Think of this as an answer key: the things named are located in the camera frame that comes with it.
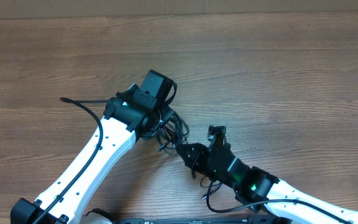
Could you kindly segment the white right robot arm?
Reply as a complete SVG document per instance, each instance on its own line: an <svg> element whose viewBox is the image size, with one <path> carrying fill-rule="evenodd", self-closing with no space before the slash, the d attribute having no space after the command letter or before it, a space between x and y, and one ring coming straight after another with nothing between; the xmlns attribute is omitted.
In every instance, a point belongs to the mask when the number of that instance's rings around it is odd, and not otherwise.
<svg viewBox="0 0 358 224"><path fill-rule="evenodd" d="M181 144L177 146L177 153L187 167L210 178L206 204L212 212L229 213L250 208L298 223L358 223L358 211L319 200L258 167L247 166L231 152L229 144L213 147ZM215 181L231 187L242 205L220 210L213 208L209 198Z"/></svg>

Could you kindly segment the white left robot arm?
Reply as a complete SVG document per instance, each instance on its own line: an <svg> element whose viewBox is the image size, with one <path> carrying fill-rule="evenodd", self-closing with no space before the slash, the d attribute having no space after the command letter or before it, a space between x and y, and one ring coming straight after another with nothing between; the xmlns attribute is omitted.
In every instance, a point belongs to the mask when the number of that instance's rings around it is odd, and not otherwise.
<svg viewBox="0 0 358 224"><path fill-rule="evenodd" d="M168 122L176 92L177 84L155 70L148 71L141 86L117 92L105 102L102 118L92 115L98 127L86 146L33 202L24 198L16 202L11 223L79 223L115 163L140 138L154 138Z"/></svg>

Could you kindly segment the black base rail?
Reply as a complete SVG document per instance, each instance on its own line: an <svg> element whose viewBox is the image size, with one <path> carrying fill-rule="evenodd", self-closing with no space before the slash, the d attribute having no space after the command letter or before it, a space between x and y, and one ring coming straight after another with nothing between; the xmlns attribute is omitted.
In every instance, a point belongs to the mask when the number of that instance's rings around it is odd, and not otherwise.
<svg viewBox="0 0 358 224"><path fill-rule="evenodd" d="M287 218L273 215L246 215L240 218L173 218L173 219L143 219L127 218L116 221L118 224L291 224Z"/></svg>

